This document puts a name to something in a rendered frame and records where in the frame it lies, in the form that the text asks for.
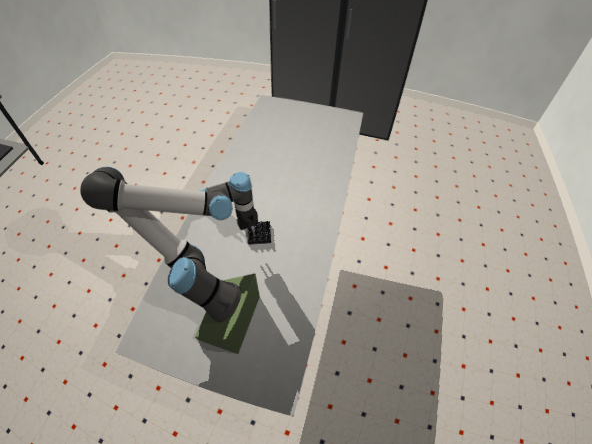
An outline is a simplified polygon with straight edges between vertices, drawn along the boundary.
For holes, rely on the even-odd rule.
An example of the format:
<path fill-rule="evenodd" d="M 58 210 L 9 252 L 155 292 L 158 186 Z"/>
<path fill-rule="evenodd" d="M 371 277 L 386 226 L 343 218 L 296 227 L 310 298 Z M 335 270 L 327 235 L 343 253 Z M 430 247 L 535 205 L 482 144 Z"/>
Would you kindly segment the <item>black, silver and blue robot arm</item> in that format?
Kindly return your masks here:
<path fill-rule="evenodd" d="M 252 201 L 249 175 L 234 173 L 229 182 L 200 190 L 203 192 L 132 185 L 122 178 L 120 171 L 113 167 L 96 169 L 82 181 L 82 199 L 92 208 L 117 213 L 164 256 L 171 268 L 170 288 L 203 307 L 215 321 L 227 320 L 239 304 L 241 288 L 207 272 L 201 250 L 186 240 L 179 240 L 150 211 L 227 219 L 232 213 L 233 201 L 238 205 Z"/>

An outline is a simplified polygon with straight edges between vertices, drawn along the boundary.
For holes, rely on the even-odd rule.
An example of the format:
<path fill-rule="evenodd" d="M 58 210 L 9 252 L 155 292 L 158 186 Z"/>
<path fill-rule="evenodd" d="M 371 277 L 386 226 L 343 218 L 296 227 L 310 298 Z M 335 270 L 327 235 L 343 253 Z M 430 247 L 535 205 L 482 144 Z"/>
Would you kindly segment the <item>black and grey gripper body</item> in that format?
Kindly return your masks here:
<path fill-rule="evenodd" d="M 238 224 L 240 230 L 244 230 L 246 228 L 256 225 L 256 223 L 258 222 L 258 213 L 254 209 L 253 198 L 252 198 L 252 201 L 247 205 L 238 205 L 234 202 L 234 206 L 235 206 L 235 211 L 236 211 L 236 216 L 237 216 L 237 224 Z M 242 222 L 240 214 L 241 214 L 241 217 L 242 217 L 244 223 Z M 251 218 L 250 218 L 250 215 L 251 215 Z"/>

